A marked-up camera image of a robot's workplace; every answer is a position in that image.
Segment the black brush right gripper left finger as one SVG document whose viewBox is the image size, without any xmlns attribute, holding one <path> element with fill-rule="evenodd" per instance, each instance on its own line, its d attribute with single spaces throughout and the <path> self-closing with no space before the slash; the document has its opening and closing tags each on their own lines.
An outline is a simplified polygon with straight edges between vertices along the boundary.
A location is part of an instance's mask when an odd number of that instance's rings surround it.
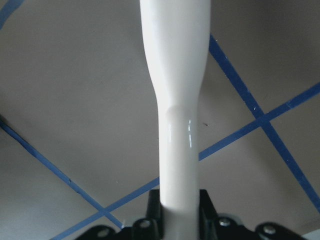
<svg viewBox="0 0 320 240">
<path fill-rule="evenodd" d="M 162 206 L 158 189 L 149 191 L 145 217 L 136 220 L 132 226 L 116 232 L 107 225 L 96 225 L 79 236 L 81 240 L 161 240 L 162 237 Z"/>
</svg>

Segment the black brush right gripper right finger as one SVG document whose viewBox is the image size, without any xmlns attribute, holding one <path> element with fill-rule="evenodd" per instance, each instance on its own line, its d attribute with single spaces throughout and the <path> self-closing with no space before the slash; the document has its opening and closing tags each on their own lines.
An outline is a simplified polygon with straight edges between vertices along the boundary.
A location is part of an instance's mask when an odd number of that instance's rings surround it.
<svg viewBox="0 0 320 240">
<path fill-rule="evenodd" d="M 275 222 L 263 222 L 249 230 L 234 218 L 218 214 L 208 192 L 199 191 L 199 237 L 201 240 L 301 240 L 303 237 Z"/>
</svg>

